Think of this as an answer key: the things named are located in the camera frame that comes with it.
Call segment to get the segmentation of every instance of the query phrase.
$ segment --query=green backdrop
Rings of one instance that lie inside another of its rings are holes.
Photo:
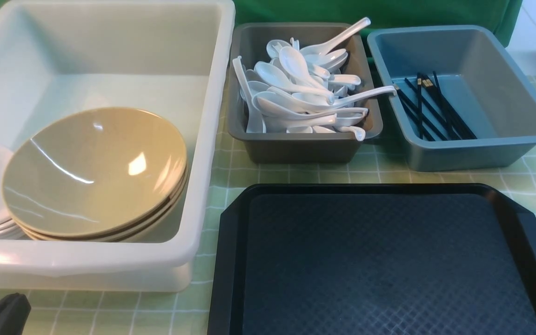
[[[0,6],[6,0],[0,0]],[[370,28],[478,25],[508,45],[523,0],[234,0],[237,23],[323,21],[354,23],[372,19]]]

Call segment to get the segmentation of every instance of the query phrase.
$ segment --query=black object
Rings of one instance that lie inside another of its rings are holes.
[[[405,99],[400,99],[400,103],[402,104],[402,108],[404,108],[404,112],[406,115],[415,123],[416,125],[419,124],[419,120],[417,120],[417,117],[413,115],[413,112],[411,112],[411,109],[407,106],[406,102],[404,102]],[[423,136],[425,136],[425,139],[428,141],[435,141],[434,137],[431,136],[431,134],[427,131],[427,129],[423,128]]]
[[[417,88],[413,85],[413,83],[410,82],[410,80],[408,80],[408,78],[404,78],[404,82],[407,83],[409,88],[412,89],[413,92],[415,92],[415,94],[417,93]],[[423,104],[425,105],[425,107],[427,107],[429,112],[436,118],[436,120],[438,120],[438,122],[442,125],[442,127],[446,129],[446,133],[448,134],[451,140],[460,140],[460,137],[456,135],[456,133],[453,131],[452,125],[449,124],[448,121],[446,121],[447,119],[444,120],[444,118],[440,116],[438,111],[436,111],[434,106],[432,106],[429,103],[429,101],[427,101],[427,99],[423,99]]]
[[[415,117],[411,117],[411,113],[408,113],[407,115],[409,115],[410,119],[417,125],[417,127],[419,127],[419,112],[417,111],[418,110],[418,107],[415,106],[415,104],[411,101],[411,99],[403,92],[401,91],[400,89],[398,89],[398,86],[396,86],[396,93],[398,93],[398,97],[400,98],[400,101],[402,102],[402,105],[403,106],[406,106],[408,107],[408,109],[405,108],[404,112],[407,113],[409,110],[413,110],[415,112],[415,114],[417,114],[417,116]],[[447,139],[445,138],[444,134],[442,134],[438,128],[436,128],[436,126],[427,118],[425,117],[425,115],[423,115],[423,113],[421,113],[421,121],[425,122],[425,124],[431,129],[432,132],[434,132],[438,137],[440,137],[440,139],[442,141],[446,141]],[[431,137],[431,135],[429,135],[428,137],[428,140],[430,141],[434,141],[435,139],[433,137]]]
[[[536,218],[482,184],[255,185],[209,335],[536,335]]]
[[[423,140],[423,90],[421,89],[421,77],[417,76],[417,128],[419,128],[419,138]]]
[[[0,300],[0,335],[21,335],[30,314],[26,295],[14,293]]]
[[[453,108],[453,106],[448,102],[448,100],[444,97],[442,94],[441,88],[434,84],[432,80],[427,76],[427,74],[423,74],[423,78],[428,81],[428,83],[431,83],[431,86],[425,87],[427,92],[431,97],[438,98],[437,104],[440,106],[440,109],[442,111],[446,110],[447,114],[451,118],[451,124],[456,128],[456,130],[460,133],[460,136],[464,140],[476,140],[477,136],[470,130],[469,126],[464,123],[464,120],[460,117],[458,112]]]
[[[438,89],[438,101],[442,101],[442,89],[440,88],[440,82],[438,81],[438,74],[436,74],[436,71],[434,71],[434,79],[435,79],[435,85],[436,85],[436,87]],[[444,127],[446,129],[446,132],[447,133],[453,132],[452,124],[450,123],[451,116],[448,113],[446,105],[442,104],[442,106],[440,106],[440,110],[441,110],[442,114],[444,115],[444,119],[446,120],[446,122],[444,123]]]

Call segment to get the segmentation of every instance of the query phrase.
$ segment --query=plastic bin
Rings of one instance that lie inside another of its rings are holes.
[[[0,288],[190,283],[234,21],[230,0],[13,0],[0,9],[0,144],[15,150],[81,110],[135,107],[179,128],[190,166],[179,207],[143,242],[0,240]]]
[[[344,23],[249,23],[234,30],[231,59],[242,57],[246,68],[253,68],[258,61],[270,61],[266,43],[270,40],[300,41],[301,47],[326,42],[340,34],[349,25]],[[356,34],[339,47],[349,51],[349,58],[341,71],[355,74],[362,80],[356,91],[374,88],[361,37]],[[229,95],[227,122],[229,133],[245,144],[251,161],[256,163],[347,163],[351,161],[361,142],[351,133],[338,134],[248,134],[247,107],[239,94],[235,71],[229,71]],[[383,127],[382,116],[376,99],[357,102],[356,106],[369,108],[363,128],[366,139],[378,136]]]
[[[438,72],[442,93],[476,140],[426,141],[389,97],[406,140],[411,169],[439,171],[507,166],[536,145],[536,90],[500,42],[478,26],[379,30],[368,45],[384,85]],[[432,122],[442,129],[435,119]]]

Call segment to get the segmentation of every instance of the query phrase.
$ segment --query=white plastic tub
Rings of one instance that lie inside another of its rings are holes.
[[[136,107],[179,128],[191,168],[182,209],[147,242],[0,240],[0,287],[189,284],[234,17],[230,0],[13,0],[0,10],[0,144],[15,150],[81,110]]]

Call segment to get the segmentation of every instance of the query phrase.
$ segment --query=chopstick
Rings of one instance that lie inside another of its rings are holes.
[[[421,88],[421,78],[417,77],[417,118],[419,120],[417,127],[419,128],[419,138],[423,140],[423,131],[425,128],[423,127],[423,95]]]
[[[425,89],[431,95],[432,97],[436,95],[440,95],[438,98],[438,106],[440,108],[443,108],[445,106],[447,108],[447,111],[449,112],[449,116],[451,117],[451,123],[456,128],[456,130],[459,132],[459,135],[464,140],[475,140],[477,137],[473,132],[470,130],[470,128],[464,123],[464,120],[460,117],[460,115],[456,112],[456,110],[453,108],[453,106],[448,102],[448,100],[444,97],[444,95],[441,93],[441,90],[438,91],[438,87],[434,85],[434,83],[431,81],[431,79],[427,76],[427,74],[423,74],[423,77],[425,78]]]
[[[435,85],[438,87],[438,101],[442,101],[442,90],[440,89],[440,82],[438,82],[438,74],[436,74],[436,71],[434,72],[434,79],[435,79]],[[452,131],[452,124],[450,123],[450,115],[448,113],[448,110],[446,109],[446,105],[442,104],[440,106],[440,110],[442,112],[442,115],[444,116],[444,119],[447,121],[444,127],[446,128],[446,132]]]
[[[411,119],[411,121],[413,121],[413,123],[417,124],[419,122],[419,120],[417,120],[417,117],[415,115],[413,115],[413,112],[410,111],[410,109],[408,108],[408,106],[406,105],[406,103],[404,102],[403,99],[400,99],[400,103],[402,104],[402,108],[404,108],[404,112],[409,117],[409,119]],[[434,137],[431,136],[431,134],[425,128],[423,128],[423,136],[425,136],[425,138],[428,141],[431,141],[431,142],[435,141]]]
[[[404,82],[407,83],[407,85],[413,90],[413,92],[417,93],[417,88],[413,85],[413,83],[410,82],[407,78],[404,78]],[[423,104],[425,104],[425,107],[429,109],[431,114],[435,117],[436,120],[446,129],[446,133],[448,134],[449,138],[451,140],[460,140],[460,137],[456,135],[456,133],[452,129],[452,125],[447,121],[448,119],[444,120],[444,118],[436,111],[434,106],[432,106],[427,99],[423,99]]]
[[[419,110],[419,108],[417,106],[415,106],[415,104],[411,101],[411,99],[409,99],[409,97],[407,97],[407,95],[400,90],[400,87],[398,87],[397,85],[394,85],[394,88],[396,89],[396,92],[398,93],[398,97],[400,98],[400,102],[402,102],[402,105],[405,108],[404,112],[407,113],[407,115],[409,115],[410,119],[418,126],[419,125],[419,119],[417,116],[413,115],[412,112],[410,112],[410,109],[412,109],[413,111],[415,111],[417,113],[417,110]],[[431,123],[431,121],[423,116],[423,119],[422,121],[431,129],[432,132],[434,132],[442,141],[447,141],[448,139],[444,136],[444,134],[442,134],[438,128],[436,128],[436,126],[434,126],[433,123]],[[431,134],[427,131],[427,129],[425,129],[425,127],[423,127],[423,136],[425,136],[428,140],[430,141],[435,141],[435,139],[433,138],[433,136],[431,136]]]

